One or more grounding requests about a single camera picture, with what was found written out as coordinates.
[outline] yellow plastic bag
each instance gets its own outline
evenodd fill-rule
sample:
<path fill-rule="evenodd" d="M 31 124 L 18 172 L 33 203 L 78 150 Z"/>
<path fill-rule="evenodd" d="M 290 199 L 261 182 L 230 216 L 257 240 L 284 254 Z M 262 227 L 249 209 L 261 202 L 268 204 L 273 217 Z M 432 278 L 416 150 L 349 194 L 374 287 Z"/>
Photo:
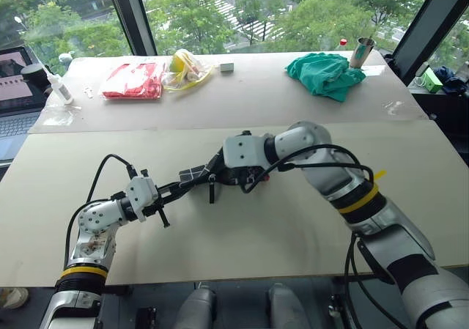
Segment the yellow plastic bag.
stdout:
<path fill-rule="evenodd" d="M 173 55 L 169 71 L 163 74 L 163 88 L 171 91 L 190 89 L 205 80 L 213 66 L 206 65 L 185 49 Z"/>

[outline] metal cup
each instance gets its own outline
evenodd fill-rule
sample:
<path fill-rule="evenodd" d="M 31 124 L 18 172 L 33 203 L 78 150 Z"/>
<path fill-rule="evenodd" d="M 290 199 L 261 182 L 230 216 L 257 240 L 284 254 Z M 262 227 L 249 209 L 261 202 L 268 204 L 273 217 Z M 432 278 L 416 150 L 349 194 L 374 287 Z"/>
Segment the metal cup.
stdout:
<path fill-rule="evenodd" d="M 361 68 L 375 45 L 376 42 L 373 39 L 360 37 L 357 48 L 353 51 L 352 58 L 350 59 L 350 67 Z"/>

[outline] laptop keyboard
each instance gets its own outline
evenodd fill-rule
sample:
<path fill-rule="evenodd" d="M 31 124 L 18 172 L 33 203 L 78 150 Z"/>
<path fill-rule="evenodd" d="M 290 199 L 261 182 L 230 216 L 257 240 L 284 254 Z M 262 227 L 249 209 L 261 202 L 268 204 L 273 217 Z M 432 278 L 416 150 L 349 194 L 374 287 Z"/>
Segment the laptop keyboard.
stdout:
<path fill-rule="evenodd" d="M 20 117 L 0 121 L 0 138 L 27 133 L 36 122 L 37 116 Z"/>

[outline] green towel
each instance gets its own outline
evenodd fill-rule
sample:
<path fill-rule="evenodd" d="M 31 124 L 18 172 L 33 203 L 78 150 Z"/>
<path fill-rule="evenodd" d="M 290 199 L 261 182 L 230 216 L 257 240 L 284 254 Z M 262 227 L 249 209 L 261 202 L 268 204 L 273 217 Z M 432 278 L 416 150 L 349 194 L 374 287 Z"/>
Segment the green towel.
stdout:
<path fill-rule="evenodd" d="M 349 69 L 349 62 L 338 54 L 310 53 L 286 67 L 288 75 L 301 81 L 313 95 L 344 102 L 349 87 L 362 82 L 360 69 Z"/>

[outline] white table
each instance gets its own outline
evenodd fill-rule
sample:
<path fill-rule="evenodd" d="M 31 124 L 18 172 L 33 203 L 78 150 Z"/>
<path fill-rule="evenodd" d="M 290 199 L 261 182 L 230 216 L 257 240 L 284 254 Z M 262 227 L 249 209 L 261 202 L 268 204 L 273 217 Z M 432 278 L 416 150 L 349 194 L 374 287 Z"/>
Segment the white table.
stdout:
<path fill-rule="evenodd" d="M 469 263 L 468 168 L 429 120 L 326 125 L 333 142 L 387 174 L 383 194 L 429 238 L 442 266 Z M 242 129 L 135 130 L 30 135 L 0 184 L 0 287 L 52 286 L 63 263 L 65 229 L 84 202 L 104 155 L 148 168 L 159 185 L 179 170 L 206 163 L 224 138 Z M 254 134 L 285 127 L 254 128 Z M 112 160 L 95 197 L 128 182 Z M 208 204 L 198 187 L 169 204 L 171 226 L 158 216 L 117 235 L 108 284 L 341 274 L 350 232 L 300 171 L 272 174 L 244 195 L 223 187 Z M 358 256 L 360 271 L 367 271 Z"/>
<path fill-rule="evenodd" d="M 339 53 L 350 57 L 352 52 Z M 97 94 L 111 70 L 137 57 L 75 59 L 64 77 L 75 98 L 73 106 L 65 111 L 51 107 L 59 103 L 52 95 L 30 133 L 290 125 L 299 119 L 318 123 L 427 119 L 377 51 L 364 66 L 378 70 L 379 75 L 368 76 L 351 88 L 343 103 L 312 96 L 287 75 L 284 68 L 304 54 L 198 56 L 211 64 L 234 62 L 234 72 L 214 69 L 206 83 L 190 91 L 164 92 L 159 100 L 143 102 L 104 100 Z M 168 59 L 155 58 L 157 62 Z M 93 98 L 84 94 L 87 86 Z M 67 125 L 44 125 L 58 121 Z"/>

